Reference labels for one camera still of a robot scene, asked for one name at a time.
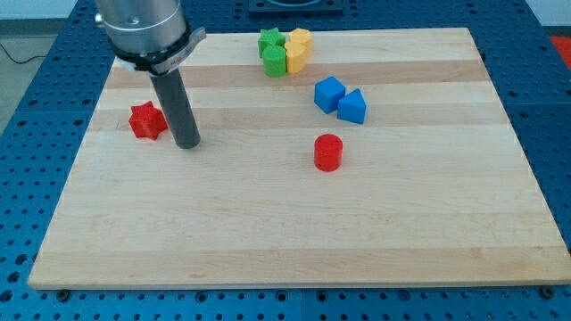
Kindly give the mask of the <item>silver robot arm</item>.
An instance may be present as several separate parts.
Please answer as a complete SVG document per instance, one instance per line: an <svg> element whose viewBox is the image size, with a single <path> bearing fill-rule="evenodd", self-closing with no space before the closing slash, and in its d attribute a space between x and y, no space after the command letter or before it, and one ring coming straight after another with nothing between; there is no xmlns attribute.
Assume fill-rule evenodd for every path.
<svg viewBox="0 0 571 321"><path fill-rule="evenodd" d="M192 29L180 0L95 0L102 25L118 59L155 77L177 69L206 38Z"/></svg>

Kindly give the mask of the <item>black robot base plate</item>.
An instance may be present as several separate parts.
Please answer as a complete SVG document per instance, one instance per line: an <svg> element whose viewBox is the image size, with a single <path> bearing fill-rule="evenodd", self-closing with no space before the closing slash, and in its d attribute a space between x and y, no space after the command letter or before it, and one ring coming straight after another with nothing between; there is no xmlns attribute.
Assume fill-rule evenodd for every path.
<svg viewBox="0 0 571 321"><path fill-rule="evenodd" d="M343 12L343 0L247 0L246 3L250 15Z"/></svg>

